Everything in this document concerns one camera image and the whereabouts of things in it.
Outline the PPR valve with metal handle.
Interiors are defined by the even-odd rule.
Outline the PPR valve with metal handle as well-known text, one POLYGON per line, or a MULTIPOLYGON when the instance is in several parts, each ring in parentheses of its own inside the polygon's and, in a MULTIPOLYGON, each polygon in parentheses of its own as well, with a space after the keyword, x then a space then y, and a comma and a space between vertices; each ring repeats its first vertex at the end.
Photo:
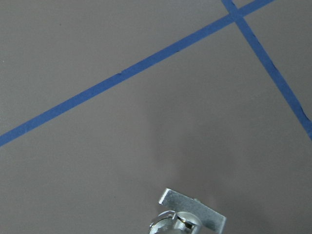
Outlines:
POLYGON ((150 234, 198 234, 202 228, 223 233, 226 217, 195 198, 166 188, 158 203, 167 210, 152 220, 150 234))

